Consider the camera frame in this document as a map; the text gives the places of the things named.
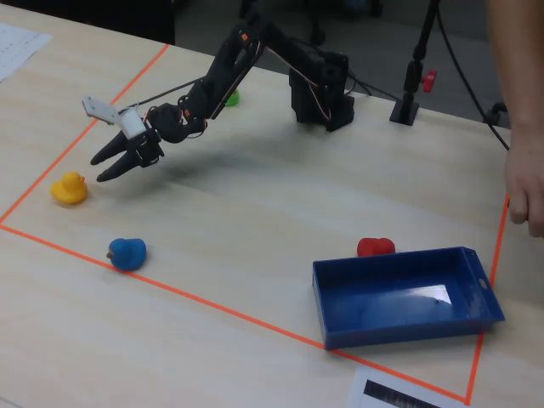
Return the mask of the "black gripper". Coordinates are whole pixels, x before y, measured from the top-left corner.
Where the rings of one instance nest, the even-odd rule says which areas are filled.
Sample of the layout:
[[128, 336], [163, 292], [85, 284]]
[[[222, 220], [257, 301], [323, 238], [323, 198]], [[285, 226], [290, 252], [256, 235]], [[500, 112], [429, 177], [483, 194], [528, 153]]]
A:
[[116, 179], [135, 167], [156, 164], [164, 157], [161, 142], [178, 144], [200, 132], [199, 118], [185, 120], [182, 109], [171, 104], [150, 109], [146, 119], [142, 133], [128, 139], [120, 131], [93, 156], [90, 164], [96, 166], [122, 153], [115, 163], [97, 176], [97, 182]]

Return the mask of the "bare person hand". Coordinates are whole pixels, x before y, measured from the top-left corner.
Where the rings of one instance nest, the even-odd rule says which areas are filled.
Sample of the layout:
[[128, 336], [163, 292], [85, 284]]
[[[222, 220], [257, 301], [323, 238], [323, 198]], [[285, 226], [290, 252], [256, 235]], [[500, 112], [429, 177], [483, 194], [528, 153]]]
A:
[[507, 153], [505, 181], [509, 215], [528, 224], [530, 236], [543, 237], [543, 130], [514, 126]]

